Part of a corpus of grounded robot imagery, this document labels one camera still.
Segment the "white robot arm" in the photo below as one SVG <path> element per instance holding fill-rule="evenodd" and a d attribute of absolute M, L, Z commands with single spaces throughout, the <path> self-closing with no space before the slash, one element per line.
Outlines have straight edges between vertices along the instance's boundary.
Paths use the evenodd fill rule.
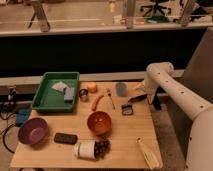
<path fill-rule="evenodd" d="M 213 104 L 176 81 L 173 72 L 170 62 L 149 64 L 135 89 L 143 90 L 152 103 L 161 87 L 192 120 L 184 171 L 213 171 Z"/>

